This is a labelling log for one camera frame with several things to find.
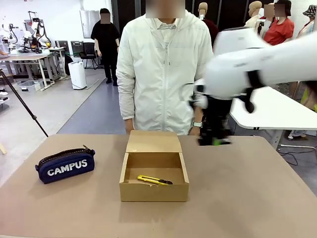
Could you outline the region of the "grey background workbench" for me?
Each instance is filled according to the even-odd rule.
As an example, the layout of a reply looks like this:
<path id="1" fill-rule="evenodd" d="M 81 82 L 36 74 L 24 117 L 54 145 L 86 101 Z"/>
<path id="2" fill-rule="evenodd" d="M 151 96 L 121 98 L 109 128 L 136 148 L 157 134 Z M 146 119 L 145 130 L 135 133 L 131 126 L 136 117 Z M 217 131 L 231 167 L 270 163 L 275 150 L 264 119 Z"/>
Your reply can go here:
<path id="1" fill-rule="evenodd" d="M 66 76 L 63 51 L 63 47 L 53 47 L 45 49 L 41 54 L 9 54 L 8 57 L 0 59 L 0 68 L 4 68 L 8 76 L 13 78 L 27 76 L 29 80 L 42 81 L 44 91 Z"/>

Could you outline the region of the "yellow utility knife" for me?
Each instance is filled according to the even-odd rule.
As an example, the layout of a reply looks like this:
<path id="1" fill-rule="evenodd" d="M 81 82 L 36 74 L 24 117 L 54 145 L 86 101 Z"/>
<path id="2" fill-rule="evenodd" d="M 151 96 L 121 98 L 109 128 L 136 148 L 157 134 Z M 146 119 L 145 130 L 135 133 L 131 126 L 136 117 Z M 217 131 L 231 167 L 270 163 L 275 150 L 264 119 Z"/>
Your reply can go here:
<path id="1" fill-rule="evenodd" d="M 139 175 L 137 179 L 143 182 L 157 184 L 157 185 L 173 185 L 173 182 L 169 180 L 164 180 L 164 179 L 159 179 L 159 178 L 154 178 L 154 177 L 149 177 L 144 175 Z"/>

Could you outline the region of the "black tripod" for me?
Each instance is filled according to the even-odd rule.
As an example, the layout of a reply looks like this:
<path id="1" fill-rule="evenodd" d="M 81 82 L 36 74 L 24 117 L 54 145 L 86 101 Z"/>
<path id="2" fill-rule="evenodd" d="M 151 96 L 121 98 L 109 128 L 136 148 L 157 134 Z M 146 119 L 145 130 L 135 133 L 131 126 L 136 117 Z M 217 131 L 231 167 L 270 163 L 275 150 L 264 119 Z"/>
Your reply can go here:
<path id="1" fill-rule="evenodd" d="M 0 68 L 0 76 L 3 78 L 3 80 L 7 83 L 7 85 L 10 87 L 10 89 L 12 90 L 12 92 L 15 94 L 15 96 L 17 97 L 17 99 L 20 101 L 20 103 L 22 104 L 22 106 L 25 108 L 25 110 L 28 112 L 28 114 L 30 115 L 30 117 L 34 120 L 34 122 L 38 125 L 38 127 L 41 129 L 41 131 L 44 133 L 44 135 L 46 137 L 48 137 L 48 134 L 46 133 L 46 131 L 44 130 L 44 128 L 41 126 L 41 124 L 38 122 L 37 117 L 32 113 L 32 111 L 29 109 L 29 107 L 27 106 L 27 104 L 24 102 L 24 100 L 22 99 L 22 97 L 19 95 L 19 93 L 16 91 L 16 89 L 13 87 L 12 83 L 8 80 L 7 76 L 5 75 L 5 73 L 3 72 L 3 70 Z"/>

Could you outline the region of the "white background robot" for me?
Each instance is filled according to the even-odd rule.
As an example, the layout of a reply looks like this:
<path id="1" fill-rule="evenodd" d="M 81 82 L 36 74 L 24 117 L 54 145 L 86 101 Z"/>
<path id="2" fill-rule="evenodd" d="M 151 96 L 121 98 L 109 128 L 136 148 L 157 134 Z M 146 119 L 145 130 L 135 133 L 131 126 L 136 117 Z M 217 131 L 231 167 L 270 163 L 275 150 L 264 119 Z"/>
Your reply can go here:
<path id="1" fill-rule="evenodd" d="M 52 43 L 47 36 L 43 20 L 38 17 L 37 12 L 28 11 L 28 14 L 29 20 L 24 20 L 26 29 L 24 40 L 28 40 L 32 52 L 37 54 L 49 54 L 49 48 L 52 46 Z"/>

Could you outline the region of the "mannequin with bucket hat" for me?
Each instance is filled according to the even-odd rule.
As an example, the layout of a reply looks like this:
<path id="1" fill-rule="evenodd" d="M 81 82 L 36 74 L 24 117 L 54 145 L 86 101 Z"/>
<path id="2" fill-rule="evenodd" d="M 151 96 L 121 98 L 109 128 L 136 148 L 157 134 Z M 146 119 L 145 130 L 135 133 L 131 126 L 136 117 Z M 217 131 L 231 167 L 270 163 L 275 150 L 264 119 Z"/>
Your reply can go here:
<path id="1" fill-rule="evenodd" d="M 303 15 L 309 18 L 309 22 L 306 23 L 303 28 L 299 31 L 297 35 L 297 39 L 300 37 L 303 37 L 307 34 L 312 33 L 314 22 L 315 22 L 315 16 L 316 16 L 317 6 L 316 5 L 310 5 L 306 11 L 303 12 Z"/>

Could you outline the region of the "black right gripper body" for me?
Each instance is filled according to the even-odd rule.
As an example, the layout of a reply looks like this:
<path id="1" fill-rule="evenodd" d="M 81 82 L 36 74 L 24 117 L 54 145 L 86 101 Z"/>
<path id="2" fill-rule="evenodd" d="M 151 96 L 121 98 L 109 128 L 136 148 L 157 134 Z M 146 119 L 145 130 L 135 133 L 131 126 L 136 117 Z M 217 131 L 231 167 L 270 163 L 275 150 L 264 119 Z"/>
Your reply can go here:
<path id="1" fill-rule="evenodd" d="M 207 102 L 207 108 L 203 109 L 201 139 L 227 139 L 230 132 L 226 127 L 226 120 L 232 100 L 221 100 L 207 96 Z"/>

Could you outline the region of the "brown cardboard box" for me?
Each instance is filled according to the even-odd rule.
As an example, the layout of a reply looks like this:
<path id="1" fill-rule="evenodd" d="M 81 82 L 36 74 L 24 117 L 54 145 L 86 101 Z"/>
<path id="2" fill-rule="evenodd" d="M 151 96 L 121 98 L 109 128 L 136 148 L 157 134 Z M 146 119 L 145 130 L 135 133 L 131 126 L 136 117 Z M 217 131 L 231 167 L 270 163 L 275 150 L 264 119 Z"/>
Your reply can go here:
<path id="1" fill-rule="evenodd" d="M 137 179 L 139 175 L 169 180 L 157 185 Z M 174 132 L 131 131 L 119 180 L 124 202 L 186 202 L 189 178 L 178 136 Z"/>

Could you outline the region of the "person in black clothes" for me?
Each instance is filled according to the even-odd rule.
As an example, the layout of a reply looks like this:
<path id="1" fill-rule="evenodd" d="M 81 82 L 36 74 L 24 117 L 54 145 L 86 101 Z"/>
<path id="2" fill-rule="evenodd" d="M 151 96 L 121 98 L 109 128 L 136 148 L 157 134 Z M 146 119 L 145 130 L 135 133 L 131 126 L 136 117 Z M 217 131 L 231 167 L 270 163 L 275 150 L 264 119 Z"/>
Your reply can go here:
<path id="1" fill-rule="evenodd" d="M 100 20 L 92 29 L 91 39 L 94 40 L 97 54 L 103 61 L 106 84 L 112 83 L 117 87 L 116 66 L 120 33 L 111 23 L 110 17 L 110 11 L 107 8 L 100 9 Z"/>

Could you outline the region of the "black office chair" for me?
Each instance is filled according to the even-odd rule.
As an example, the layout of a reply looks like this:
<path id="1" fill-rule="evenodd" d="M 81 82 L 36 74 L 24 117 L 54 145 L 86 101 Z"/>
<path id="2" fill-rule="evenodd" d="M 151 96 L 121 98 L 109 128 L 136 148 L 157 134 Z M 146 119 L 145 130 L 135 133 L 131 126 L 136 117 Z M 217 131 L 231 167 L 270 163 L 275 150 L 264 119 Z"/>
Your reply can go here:
<path id="1" fill-rule="evenodd" d="M 97 55 L 95 51 L 95 43 L 84 42 L 83 43 L 83 51 L 80 52 L 80 58 L 82 61 L 86 60 L 86 67 L 88 66 L 88 60 L 92 61 L 93 69 L 96 70 L 98 68 L 98 64 L 96 62 Z"/>

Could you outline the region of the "person in red shirt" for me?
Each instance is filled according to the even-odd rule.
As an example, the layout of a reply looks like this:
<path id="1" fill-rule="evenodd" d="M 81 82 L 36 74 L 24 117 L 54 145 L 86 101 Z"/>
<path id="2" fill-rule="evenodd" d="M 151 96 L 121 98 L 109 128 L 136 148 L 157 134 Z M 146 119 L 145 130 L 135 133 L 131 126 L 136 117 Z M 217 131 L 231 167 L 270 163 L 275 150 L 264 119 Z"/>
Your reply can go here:
<path id="1" fill-rule="evenodd" d="M 294 22 L 289 19 L 291 16 L 290 0 L 278 0 L 274 4 L 274 20 L 264 35 L 264 41 L 275 46 L 293 37 Z"/>

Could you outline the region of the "black monitor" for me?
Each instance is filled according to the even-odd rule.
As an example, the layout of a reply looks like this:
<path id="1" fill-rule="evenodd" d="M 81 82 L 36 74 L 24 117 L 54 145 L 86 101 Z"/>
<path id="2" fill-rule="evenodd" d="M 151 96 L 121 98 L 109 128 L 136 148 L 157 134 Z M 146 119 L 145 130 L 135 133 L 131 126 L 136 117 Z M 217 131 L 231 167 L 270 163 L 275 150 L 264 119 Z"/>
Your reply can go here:
<path id="1" fill-rule="evenodd" d="M 79 58 L 84 51 L 83 41 L 71 41 L 71 48 L 73 57 Z"/>

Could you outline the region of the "white background table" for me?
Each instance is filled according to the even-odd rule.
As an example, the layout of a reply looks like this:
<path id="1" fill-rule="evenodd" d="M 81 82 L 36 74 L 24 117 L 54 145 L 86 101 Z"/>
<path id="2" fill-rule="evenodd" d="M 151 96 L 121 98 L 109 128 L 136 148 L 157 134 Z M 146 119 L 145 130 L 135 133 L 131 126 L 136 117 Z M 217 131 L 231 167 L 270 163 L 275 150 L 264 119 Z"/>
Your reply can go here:
<path id="1" fill-rule="evenodd" d="M 272 130 L 269 143 L 274 149 L 287 147 L 280 143 L 285 130 L 317 131 L 317 113 L 271 87 L 253 91 L 251 102 L 255 109 L 248 113 L 244 103 L 234 99 L 230 115 L 242 128 Z"/>

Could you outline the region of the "grey wall panel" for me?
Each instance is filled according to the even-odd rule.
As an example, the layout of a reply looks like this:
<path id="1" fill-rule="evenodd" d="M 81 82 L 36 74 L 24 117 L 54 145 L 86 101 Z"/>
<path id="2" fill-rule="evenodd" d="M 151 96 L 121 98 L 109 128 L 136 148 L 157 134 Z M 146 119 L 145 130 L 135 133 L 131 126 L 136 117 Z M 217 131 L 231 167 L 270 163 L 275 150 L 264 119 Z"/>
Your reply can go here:
<path id="1" fill-rule="evenodd" d="M 100 13 L 94 10 L 80 10 L 80 17 L 84 39 L 90 39 L 94 25 L 100 20 Z"/>

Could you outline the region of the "person in white jacket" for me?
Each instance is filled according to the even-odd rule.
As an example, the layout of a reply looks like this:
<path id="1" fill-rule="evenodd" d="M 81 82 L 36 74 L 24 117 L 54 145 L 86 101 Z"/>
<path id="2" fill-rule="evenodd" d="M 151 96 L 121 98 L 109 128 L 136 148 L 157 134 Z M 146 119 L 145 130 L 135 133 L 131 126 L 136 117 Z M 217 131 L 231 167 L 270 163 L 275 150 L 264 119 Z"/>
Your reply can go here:
<path id="1" fill-rule="evenodd" d="M 126 24 L 116 76 L 120 113 L 134 130 L 189 134 L 200 122 L 189 106 L 213 56 L 207 25 L 190 12 L 172 23 L 140 16 Z"/>

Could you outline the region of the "mannequin in beige coat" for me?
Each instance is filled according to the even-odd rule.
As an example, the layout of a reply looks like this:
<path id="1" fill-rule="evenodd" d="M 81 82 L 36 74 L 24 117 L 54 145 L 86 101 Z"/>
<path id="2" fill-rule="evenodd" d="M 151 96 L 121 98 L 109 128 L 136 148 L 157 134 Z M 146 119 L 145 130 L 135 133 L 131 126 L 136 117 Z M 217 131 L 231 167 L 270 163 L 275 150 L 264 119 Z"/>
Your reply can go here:
<path id="1" fill-rule="evenodd" d="M 261 1 L 253 1 L 249 4 L 248 14 L 250 19 L 246 21 L 244 27 L 255 28 L 257 21 L 261 18 L 259 15 L 260 9 L 262 8 Z"/>

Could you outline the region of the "blue Campus pencil case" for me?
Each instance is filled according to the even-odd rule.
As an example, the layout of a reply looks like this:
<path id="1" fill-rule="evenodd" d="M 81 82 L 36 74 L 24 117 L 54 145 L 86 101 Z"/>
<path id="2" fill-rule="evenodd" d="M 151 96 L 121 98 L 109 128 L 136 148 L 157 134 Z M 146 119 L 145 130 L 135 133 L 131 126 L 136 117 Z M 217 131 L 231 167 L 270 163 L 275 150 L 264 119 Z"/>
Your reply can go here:
<path id="1" fill-rule="evenodd" d="M 39 179 L 49 184 L 62 179 L 88 173 L 94 170 L 95 151 L 83 146 L 58 152 L 41 159 L 35 165 Z"/>

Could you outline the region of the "mannequin in dark red garment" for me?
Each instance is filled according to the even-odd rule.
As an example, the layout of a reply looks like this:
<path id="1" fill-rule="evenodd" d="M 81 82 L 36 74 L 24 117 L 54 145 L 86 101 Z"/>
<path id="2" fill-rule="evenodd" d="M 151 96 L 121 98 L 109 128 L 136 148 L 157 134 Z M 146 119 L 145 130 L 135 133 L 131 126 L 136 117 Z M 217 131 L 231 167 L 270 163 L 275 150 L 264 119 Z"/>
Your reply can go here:
<path id="1" fill-rule="evenodd" d="M 209 19 L 206 18 L 208 12 L 208 4 L 206 2 L 202 2 L 199 4 L 198 7 L 198 18 L 202 20 L 208 27 L 210 36 L 211 36 L 211 42 L 213 43 L 217 37 L 217 34 L 219 32 L 217 26 Z"/>

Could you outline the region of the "white air purifier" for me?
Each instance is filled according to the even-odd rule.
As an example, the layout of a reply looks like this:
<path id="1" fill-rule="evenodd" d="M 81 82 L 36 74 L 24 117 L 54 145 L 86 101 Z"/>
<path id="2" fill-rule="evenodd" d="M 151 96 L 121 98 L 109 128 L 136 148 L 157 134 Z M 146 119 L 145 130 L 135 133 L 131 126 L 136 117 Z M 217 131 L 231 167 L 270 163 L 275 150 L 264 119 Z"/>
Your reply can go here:
<path id="1" fill-rule="evenodd" d="M 73 61 L 68 64 L 72 88 L 83 90 L 87 87 L 85 69 L 82 62 Z"/>

